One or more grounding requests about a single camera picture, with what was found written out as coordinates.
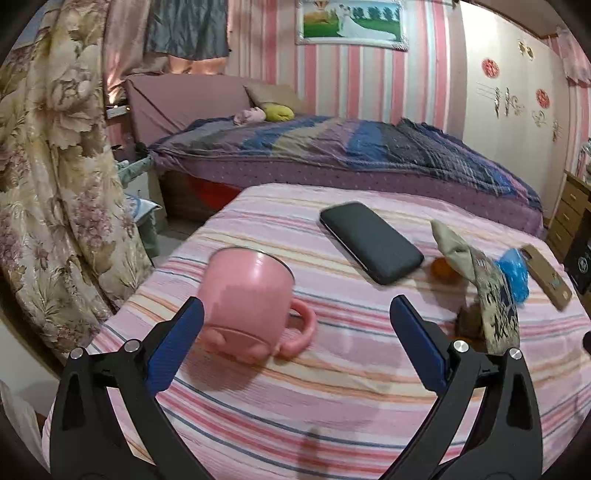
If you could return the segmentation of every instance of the brown phone case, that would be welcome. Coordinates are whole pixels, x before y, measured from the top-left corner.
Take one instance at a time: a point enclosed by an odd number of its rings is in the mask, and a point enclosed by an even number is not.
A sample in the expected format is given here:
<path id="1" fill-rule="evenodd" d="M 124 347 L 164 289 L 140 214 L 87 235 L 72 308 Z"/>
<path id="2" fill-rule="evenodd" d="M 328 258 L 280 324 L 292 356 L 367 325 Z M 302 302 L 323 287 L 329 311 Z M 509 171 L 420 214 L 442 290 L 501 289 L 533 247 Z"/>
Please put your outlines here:
<path id="1" fill-rule="evenodd" d="M 519 250 L 532 278 L 542 287 L 554 306 L 564 310 L 573 296 L 568 285 L 536 247 L 525 245 Z"/>

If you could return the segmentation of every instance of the drawer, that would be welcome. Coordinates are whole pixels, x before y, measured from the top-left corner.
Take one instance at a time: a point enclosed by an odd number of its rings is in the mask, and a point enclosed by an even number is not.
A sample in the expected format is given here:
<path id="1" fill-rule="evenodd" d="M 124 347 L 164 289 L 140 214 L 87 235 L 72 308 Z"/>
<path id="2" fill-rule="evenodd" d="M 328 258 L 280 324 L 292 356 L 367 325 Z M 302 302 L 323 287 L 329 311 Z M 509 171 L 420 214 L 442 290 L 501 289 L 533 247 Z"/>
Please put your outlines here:
<path id="1" fill-rule="evenodd" d="M 568 233 L 575 236 L 581 223 L 581 216 L 561 200 L 554 220 L 558 220 Z"/>
<path id="2" fill-rule="evenodd" d="M 580 215 L 585 211 L 585 207 L 587 206 L 587 194 L 579 190 L 569 181 L 564 184 L 562 199 Z"/>
<path id="3" fill-rule="evenodd" d="M 562 256 L 562 259 L 569 252 L 570 244 L 573 242 L 573 237 L 565 230 L 565 228 L 558 222 L 552 222 L 552 228 L 548 232 L 548 240 L 550 240 L 556 250 Z"/>
<path id="4" fill-rule="evenodd" d="M 558 251 L 556 246 L 549 239 L 546 239 L 546 245 L 548 245 L 548 247 L 550 247 L 550 250 L 552 250 L 552 253 L 556 257 L 556 260 L 558 260 L 558 263 L 562 263 L 564 261 L 564 255 L 562 255 Z"/>

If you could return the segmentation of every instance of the yellow plush toy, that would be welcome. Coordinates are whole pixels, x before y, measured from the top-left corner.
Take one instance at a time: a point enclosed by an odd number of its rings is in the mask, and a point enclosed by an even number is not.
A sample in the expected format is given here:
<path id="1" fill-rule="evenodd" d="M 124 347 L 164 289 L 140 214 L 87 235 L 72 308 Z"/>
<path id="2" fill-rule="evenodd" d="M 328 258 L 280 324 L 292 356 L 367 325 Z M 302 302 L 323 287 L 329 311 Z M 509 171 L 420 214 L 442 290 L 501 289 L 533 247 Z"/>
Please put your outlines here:
<path id="1" fill-rule="evenodd" d="M 294 112 L 291 108 L 277 103 L 269 103 L 263 108 L 268 122 L 287 122 L 294 119 Z"/>

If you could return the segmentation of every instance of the mug handle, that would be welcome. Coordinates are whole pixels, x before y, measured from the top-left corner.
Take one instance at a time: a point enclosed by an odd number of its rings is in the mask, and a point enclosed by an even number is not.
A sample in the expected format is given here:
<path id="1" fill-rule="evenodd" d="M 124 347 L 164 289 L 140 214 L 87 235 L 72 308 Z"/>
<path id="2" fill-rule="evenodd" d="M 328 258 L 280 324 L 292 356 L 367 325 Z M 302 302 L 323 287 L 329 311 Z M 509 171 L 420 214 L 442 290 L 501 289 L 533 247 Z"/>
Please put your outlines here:
<path id="1" fill-rule="evenodd" d="M 312 341 L 312 337 L 316 333 L 316 314 L 307 303 L 298 300 L 291 299 L 291 310 L 295 310 L 299 313 L 304 320 L 304 330 L 301 335 L 298 335 L 293 340 L 288 340 L 281 344 L 279 353 L 281 356 L 286 358 L 295 357 L 304 348 L 306 348 Z"/>

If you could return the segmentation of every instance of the blue gripper pad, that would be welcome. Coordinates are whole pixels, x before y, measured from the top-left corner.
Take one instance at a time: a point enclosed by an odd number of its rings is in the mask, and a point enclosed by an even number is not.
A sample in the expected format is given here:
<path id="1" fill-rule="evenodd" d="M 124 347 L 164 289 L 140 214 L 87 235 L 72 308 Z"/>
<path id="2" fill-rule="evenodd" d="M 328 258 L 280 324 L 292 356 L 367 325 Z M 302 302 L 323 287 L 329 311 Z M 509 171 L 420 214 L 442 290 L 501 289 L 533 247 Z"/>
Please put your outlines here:
<path id="1" fill-rule="evenodd" d="M 446 359 L 425 330 L 426 322 L 404 295 L 392 299 L 390 322 L 423 386 L 442 395 L 447 388 Z"/>
<path id="2" fill-rule="evenodd" d="M 145 385 L 151 395 L 166 390 L 173 382 L 178 368 L 203 327 L 204 317 L 203 303 L 191 297 L 171 320 L 176 320 L 175 324 L 148 361 Z"/>

